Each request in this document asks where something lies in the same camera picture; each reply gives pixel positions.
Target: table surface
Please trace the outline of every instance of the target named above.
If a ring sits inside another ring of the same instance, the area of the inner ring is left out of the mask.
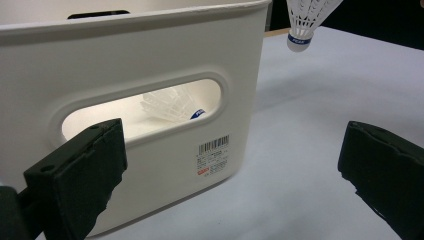
[[[289,31],[290,31],[290,28],[283,28],[283,29],[265,32],[264,36],[265,37],[273,37],[273,36],[289,33]]]
[[[264,39],[245,162],[222,184],[112,239],[400,239],[337,171],[349,120],[424,146],[424,52],[319,28]]]

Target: shuttlecock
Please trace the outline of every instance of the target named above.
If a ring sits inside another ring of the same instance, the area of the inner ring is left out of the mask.
[[[287,46],[293,52],[309,47],[314,30],[343,0],[287,0],[291,29]]]
[[[145,93],[141,105],[149,115],[171,122],[195,119],[205,113],[184,85]]]

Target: white label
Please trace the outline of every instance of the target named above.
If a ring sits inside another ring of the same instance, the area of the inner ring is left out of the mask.
[[[224,136],[199,146],[197,175],[210,176],[223,170],[228,162],[230,136]]]

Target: handle cutout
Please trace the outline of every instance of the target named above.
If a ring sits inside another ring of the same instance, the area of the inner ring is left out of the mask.
[[[220,99],[218,83],[202,79],[76,110],[63,121],[62,133],[69,140],[91,125],[121,118],[128,141],[152,131],[195,121],[197,117],[207,117],[218,108]],[[163,118],[166,115],[174,119]]]
[[[72,14],[68,19],[80,19],[80,18],[90,18],[90,17],[104,17],[104,16],[113,16],[113,15],[122,15],[129,14],[130,12],[126,10],[115,10],[115,11],[105,11],[105,12],[91,12],[91,13],[77,13]]]

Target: white plastic box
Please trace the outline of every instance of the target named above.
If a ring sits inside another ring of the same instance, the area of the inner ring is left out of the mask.
[[[21,191],[24,170],[115,117],[128,170],[91,234],[231,176],[243,160],[269,2],[1,1],[0,181]],[[67,20],[116,10],[130,14]],[[203,118],[175,125],[143,113],[140,94],[178,84]]]

